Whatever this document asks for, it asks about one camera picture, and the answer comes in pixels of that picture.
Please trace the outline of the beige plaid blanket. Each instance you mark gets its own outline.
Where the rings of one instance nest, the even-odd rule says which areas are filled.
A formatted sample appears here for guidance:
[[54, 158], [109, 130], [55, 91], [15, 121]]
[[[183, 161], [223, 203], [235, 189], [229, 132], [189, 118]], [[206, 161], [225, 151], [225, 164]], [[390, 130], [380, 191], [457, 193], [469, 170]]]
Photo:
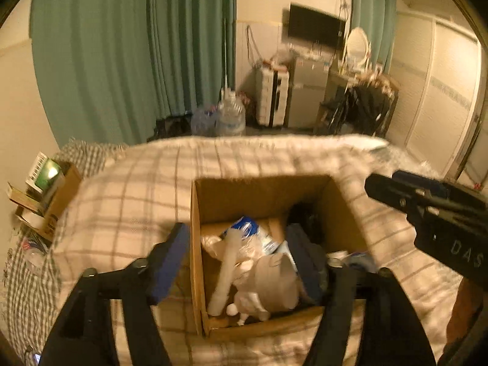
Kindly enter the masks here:
[[373, 173], [397, 170], [432, 176], [387, 141], [367, 135], [183, 137], [127, 149], [85, 148], [74, 163], [84, 178], [56, 223], [52, 246], [33, 272], [16, 248], [7, 274], [7, 339], [25, 364], [41, 353], [60, 309], [87, 268], [125, 268], [166, 240], [173, 226], [191, 228], [169, 296], [154, 308], [158, 331], [174, 365], [300, 365], [322, 311], [239, 326], [205, 311], [220, 264], [200, 240], [242, 217], [276, 239], [289, 209], [318, 201], [320, 244], [327, 252], [366, 252], [389, 268], [440, 357], [460, 276], [414, 246], [404, 214], [369, 198]]

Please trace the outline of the white lace cloth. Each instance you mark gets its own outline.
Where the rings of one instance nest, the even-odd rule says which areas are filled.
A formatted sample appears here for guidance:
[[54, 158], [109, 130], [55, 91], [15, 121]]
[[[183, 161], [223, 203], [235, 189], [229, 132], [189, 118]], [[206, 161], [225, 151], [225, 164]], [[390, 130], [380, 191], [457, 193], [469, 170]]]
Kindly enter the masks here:
[[[204, 236], [201, 238], [203, 249], [214, 259], [223, 261], [226, 241], [216, 235]], [[237, 253], [236, 268], [242, 271], [248, 271], [254, 265], [254, 262], [265, 255], [260, 240], [254, 235], [243, 238]]]

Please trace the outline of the small bedside cardboard box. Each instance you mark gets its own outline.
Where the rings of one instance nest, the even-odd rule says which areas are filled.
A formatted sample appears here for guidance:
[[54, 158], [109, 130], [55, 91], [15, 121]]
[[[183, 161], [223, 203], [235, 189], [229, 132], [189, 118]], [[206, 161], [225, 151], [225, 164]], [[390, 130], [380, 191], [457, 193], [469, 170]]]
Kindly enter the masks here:
[[7, 196], [16, 206], [14, 216], [43, 239], [52, 242], [57, 223], [79, 190], [81, 175], [73, 163], [59, 162], [58, 178], [42, 195], [7, 184]]

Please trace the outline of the brown cardboard box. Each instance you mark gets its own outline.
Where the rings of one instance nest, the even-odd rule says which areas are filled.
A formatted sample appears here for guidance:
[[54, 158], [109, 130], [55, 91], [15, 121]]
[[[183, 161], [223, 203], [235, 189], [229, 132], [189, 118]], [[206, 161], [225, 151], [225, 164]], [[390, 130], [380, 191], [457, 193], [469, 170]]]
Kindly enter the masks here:
[[367, 249], [328, 175], [200, 178], [191, 191], [197, 332], [216, 340], [292, 330], [321, 316], [327, 256]]

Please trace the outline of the blue tissue pack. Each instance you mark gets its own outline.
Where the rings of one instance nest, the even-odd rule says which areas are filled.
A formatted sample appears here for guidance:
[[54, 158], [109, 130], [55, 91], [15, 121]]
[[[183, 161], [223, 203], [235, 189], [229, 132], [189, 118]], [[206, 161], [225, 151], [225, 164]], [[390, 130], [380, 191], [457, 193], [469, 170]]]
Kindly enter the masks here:
[[238, 253], [239, 260], [257, 260], [260, 257], [273, 254], [280, 246], [280, 242], [274, 240], [263, 226], [251, 217], [241, 217], [229, 228], [220, 234], [225, 239], [230, 229], [238, 230], [242, 234], [242, 242]]

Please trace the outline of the grey mini fridge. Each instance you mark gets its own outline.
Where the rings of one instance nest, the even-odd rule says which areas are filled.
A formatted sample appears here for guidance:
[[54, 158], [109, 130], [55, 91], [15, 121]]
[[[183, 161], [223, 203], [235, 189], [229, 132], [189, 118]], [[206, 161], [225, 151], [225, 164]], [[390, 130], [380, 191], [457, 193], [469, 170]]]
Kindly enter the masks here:
[[329, 66], [326, 62], [296, 57], [291, 70], [287, 126], [313, 128], [324, 100]]

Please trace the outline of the green white packet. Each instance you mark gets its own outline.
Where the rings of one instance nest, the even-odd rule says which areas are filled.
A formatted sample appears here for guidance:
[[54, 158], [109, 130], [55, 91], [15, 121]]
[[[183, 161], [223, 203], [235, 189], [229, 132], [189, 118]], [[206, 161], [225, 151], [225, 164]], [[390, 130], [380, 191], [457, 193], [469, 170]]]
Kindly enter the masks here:
[[34, 163], [26, 178], [28, 188], [43, 194], [55, 183], [58, 177], [63, 176], [61, 165], [42, 152], [36, 155]]

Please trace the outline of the white tube stick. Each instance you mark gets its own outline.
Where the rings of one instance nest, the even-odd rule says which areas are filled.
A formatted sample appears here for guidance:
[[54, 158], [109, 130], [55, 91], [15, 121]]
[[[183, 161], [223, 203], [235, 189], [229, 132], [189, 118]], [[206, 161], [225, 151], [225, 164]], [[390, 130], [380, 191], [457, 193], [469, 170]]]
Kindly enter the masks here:
[[220, 316], [227, 303], [241, 240], [242, 232], [233, 228], [228, 229], [225, 237], [227, 247], [223, 256], [217, 284], [208, 302], [207, 313], [209, 316]]

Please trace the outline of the clear water jug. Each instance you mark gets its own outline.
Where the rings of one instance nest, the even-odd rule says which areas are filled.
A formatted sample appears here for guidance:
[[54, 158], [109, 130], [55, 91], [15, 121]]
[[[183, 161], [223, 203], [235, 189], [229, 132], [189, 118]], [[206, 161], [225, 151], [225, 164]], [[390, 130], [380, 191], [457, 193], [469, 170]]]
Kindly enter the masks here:
[[217, 105], [216, 132], [219, 136], [240, 136], [246, 132], [246, 110], [237, 94], [226, 88]]

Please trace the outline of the white suitcase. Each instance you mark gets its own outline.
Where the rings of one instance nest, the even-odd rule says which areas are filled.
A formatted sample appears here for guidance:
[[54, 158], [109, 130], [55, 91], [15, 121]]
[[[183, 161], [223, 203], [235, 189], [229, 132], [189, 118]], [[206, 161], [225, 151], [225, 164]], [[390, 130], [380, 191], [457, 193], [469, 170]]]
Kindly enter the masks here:
[[263, 127], [282, 127], [289, 90], [289, 72], [285, 66], [263, 66], [257, 70], [257, 123]]

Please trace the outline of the green window curtain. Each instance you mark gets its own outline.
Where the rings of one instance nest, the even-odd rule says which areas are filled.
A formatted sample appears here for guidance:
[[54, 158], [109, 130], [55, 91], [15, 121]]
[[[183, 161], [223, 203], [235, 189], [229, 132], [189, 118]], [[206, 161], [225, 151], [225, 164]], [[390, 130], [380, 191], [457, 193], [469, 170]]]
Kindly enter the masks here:
[[235, 83], [237, 0], [32, 0], [36, 81], [59, 145], [143, 143]]

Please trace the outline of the black wall television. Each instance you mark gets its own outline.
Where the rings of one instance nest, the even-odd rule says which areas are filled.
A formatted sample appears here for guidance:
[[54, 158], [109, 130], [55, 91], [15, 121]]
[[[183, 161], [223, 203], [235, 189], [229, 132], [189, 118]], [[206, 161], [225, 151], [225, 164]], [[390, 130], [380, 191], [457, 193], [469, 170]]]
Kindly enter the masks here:
[[345, 28], [346, 22], [339, 17], [296, 4], [289, 7], [289, 37], [329, 48], [342, 48]]

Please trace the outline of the round white vanity mirror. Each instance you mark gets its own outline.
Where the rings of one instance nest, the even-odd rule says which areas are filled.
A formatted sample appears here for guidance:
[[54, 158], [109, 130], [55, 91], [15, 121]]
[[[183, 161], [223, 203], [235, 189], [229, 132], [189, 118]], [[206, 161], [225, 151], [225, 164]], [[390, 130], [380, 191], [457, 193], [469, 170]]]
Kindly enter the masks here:
[[371, 42], [361, 27], [353, 28], [346, 40], [344, 61], [355, 70], [364, 70], [371, 56]]

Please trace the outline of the white tape roll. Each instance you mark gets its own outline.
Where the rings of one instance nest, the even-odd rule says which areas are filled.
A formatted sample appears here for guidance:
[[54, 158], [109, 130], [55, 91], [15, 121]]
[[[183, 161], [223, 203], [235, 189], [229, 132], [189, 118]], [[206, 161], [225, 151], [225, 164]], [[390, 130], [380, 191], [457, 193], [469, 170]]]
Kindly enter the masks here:
[[261, 305], [269, 313], [292, 311], [299, 302], [297, 274], [286, 254], [261, 257], [254, 265], [254, 283]]

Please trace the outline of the white unicorn figurine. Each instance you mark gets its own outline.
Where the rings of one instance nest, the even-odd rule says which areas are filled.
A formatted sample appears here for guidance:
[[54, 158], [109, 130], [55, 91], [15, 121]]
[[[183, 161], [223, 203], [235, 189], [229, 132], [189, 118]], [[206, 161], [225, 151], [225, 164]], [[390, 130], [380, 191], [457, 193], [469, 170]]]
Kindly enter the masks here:
[[256, 292], [237, 291], [233, 302], [227, 305], [226, 314], [237, 316], [237, 325], [243, 326], [249, 318], [258, 321], [268, 321], [271, 313], [267, 311], [260, 302]]

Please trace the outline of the white closet doors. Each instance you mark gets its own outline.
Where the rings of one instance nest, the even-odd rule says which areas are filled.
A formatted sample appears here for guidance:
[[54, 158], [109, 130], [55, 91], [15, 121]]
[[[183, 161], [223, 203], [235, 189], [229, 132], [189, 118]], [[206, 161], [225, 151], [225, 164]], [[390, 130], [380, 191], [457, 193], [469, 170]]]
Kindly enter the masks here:
[[426, 13], [399, 11], [389, 73], [400, 93], [387, 140], [447, 175], [474, 116], [481, 63], [481, 44], [472, 31]]

